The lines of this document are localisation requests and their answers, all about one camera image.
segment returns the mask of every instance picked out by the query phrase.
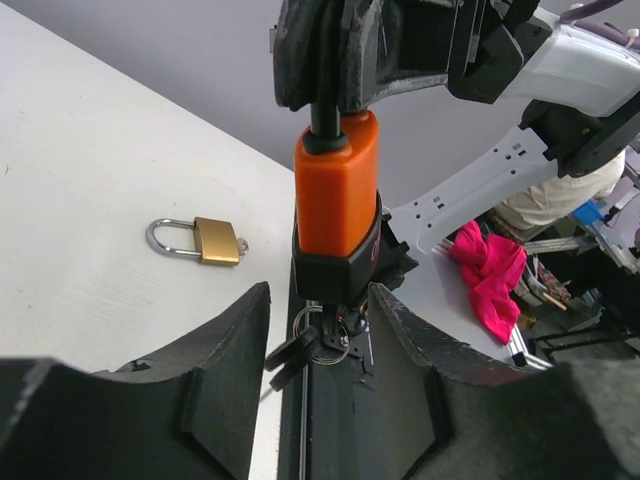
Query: cable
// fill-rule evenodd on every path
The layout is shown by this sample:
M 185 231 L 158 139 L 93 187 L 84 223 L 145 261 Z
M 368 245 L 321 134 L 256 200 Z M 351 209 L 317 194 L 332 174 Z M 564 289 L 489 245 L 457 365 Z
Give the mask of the cable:
M 613 223 L 611 225 L 607 225 L 607 227 L 613 229 L 613 227 L 615 227 L 618 224 L 618 220 L 620 220 L 620 215 L 616 214 L 616 218 L 613 221 Z
M 591 20 L 588 18 L 578 20 L 576 21 L 575 26 L 606 38 L 607 40 L 610 40 L 620 46 L 627 47 L 632 50 L 640 50 L 640 38 L 629 38 L 625 34 L 620 33 L 618 30 L 611 28 L 603 23 L 596 22 L 595 20 Z
M 622 2 L 624 2 L 624 0 L 595 0 L 582 7 L 562 12 L 560 14 L 560 21 L 562 23 L 571 23 L 582 20 L 597 13 L 604 12 L 605 10 L 609 10 L 611 7 Z

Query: padlock shackle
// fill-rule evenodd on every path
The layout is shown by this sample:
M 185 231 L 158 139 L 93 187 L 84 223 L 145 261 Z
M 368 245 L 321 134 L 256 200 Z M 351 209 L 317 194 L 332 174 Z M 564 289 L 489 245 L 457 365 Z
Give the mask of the padlock shackle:
M 183 250 L 181 248 L 170 247 L 162 243 L 160 240 L 158 240 L 158 237 L 156 237 L 156 229 L 158 227 L 174 227 L 193 230 L 195 228 L 194 222 L 187 222 L 185 220 L 173 220 L 171 218 L 160 218 L 158 220 L 155 220 L 151 222 L 151 224 L 147 227 L 147 243 L 158 253 L 162 253 L 165 255 L 192 257 L 194 260 L 199 260 L 202 257 L 202 253 L 195 250 Z

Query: pink cloth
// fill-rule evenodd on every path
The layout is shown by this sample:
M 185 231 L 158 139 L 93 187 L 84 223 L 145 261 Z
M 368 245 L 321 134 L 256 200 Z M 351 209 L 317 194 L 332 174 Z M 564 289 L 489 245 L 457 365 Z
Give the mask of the pink cloth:
M 458 231 L 449 252 L 460 263 L 462 278 L 471 287 L 471 307 L 476 316 L 506 345 L 520 315 L 509 293 L 524 272 L 524 249 L 498 235 L 489 235 L 485 241 L 480 227 L 472 221 Z

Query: table surface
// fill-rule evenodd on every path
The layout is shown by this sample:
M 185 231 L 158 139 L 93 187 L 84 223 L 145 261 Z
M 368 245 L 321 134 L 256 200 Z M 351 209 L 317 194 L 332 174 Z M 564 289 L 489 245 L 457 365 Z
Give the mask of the table surface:
M 284 340 L 290 171 L 4 5 L 0 64 L 2 356 L 114 369 L 264 280 L 268 348 Z M 152 220 L 195 216 L 247 239 L 237 268 L 148 247 Z M 275 394 L 260 406 L 252 479 L 275 478 L 280 404 Z
M 416 315 L 480 353 L 513 364 L 512 355 L 521 350 L 521 334 L 516 325 L 511 342 L 502 345 L 477 319 L 469 302 L 469 287 L 460 275 L 460 266 L 436 247 L 429 255 L 414 252 L 420 266 L 409 272 L 394 291 Z

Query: key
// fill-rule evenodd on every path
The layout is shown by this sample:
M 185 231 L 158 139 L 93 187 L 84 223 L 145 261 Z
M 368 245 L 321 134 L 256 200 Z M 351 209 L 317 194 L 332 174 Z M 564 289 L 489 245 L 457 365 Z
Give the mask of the key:
M 321 346 L 318 331 L 307 327 L 296 338 L 291 338 L 276 348 L 264 361 L 264 368 L 272 372 L 284 364 L 282 370 L 269 382 L 269 388 L 260 395 L 258 403 L 269 398 L 273 392 L 281 391 L 300 371 L 309 365 L 319 353 Z

